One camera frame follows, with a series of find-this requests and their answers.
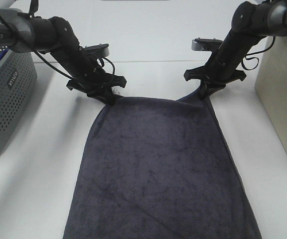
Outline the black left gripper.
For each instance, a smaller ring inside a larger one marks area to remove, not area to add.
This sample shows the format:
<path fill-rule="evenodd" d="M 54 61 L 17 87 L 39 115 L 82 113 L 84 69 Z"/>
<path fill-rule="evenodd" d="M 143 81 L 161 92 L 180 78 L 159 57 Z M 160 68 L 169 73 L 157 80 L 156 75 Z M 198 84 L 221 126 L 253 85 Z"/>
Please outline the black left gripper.
<path fill-rule="evenodd" d="M 116 98 L 111 87 L 126 86 L 123 76 L 107 73 L 97 61 L 97 55 L 88 55 L 82 47 L 60 47 L 51 56 L 72 77 L 66 87 L 86 93 L 87 97 L 113 106 Z"/>

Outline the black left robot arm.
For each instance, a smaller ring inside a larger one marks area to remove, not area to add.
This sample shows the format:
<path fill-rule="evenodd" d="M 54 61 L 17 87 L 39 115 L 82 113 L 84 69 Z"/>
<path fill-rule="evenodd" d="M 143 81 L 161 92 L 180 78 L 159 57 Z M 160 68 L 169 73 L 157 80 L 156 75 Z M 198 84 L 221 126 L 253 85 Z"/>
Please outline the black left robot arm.
<path fill-rule="evenodd" d="M 69 79 L 67 88 L 85 93 L 88 97 L 113 105 L 116 95 L 113 87 L 124 88 L 126 79 L 104 70 L 108 61 L 108 44 L 80 46 L 70 23 L 54 16 L 44 19 L 36 16 L 38 1 L 30 3 L 29 11 L 0 8 L 0 47 L 16 53 L 35 53 L 44 63 L 49 53 L 65 71 L 60 74 Z"/>

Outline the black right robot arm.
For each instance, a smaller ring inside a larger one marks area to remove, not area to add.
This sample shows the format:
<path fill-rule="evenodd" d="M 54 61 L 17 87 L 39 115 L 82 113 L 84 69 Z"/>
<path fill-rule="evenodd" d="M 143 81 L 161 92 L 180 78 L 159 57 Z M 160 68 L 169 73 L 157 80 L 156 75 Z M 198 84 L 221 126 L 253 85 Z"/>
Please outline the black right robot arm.
<path fill-rule="evenodd" d="M 246 74 L 237 70 L 249 50 L 267 36 L 287 36 L 287 0 L 266 0 L 261 4 L 243 2 L 236 9 L 231 29 L 223 41 L 195 38 L 194 51 L 210 51 L 204 66 L 186 70 L 185 80 L 200 80 L 199 99 L 225 88 L 235 80 L 244 80 Z"/>

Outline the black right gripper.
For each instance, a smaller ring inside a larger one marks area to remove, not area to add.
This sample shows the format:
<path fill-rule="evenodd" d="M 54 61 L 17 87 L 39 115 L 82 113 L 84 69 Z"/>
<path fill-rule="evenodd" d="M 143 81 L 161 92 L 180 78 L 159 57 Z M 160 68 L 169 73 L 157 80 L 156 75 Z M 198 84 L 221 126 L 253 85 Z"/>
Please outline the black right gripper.
<path fill-rule="evenodd" d="M 257 43 L 257 36 L 230 30 L 221 46 L 215 52 L 211 52 L 205 65 L 186 70 L 184 78 L 186 81 L 202 81 L 197 95 L 200 100 L 204 100 L 207 96 L 224 89 L 226 84 L 232 81 L 232 76 L 245 78 L 243 73 L 236 72 L 236 68 Z"/>

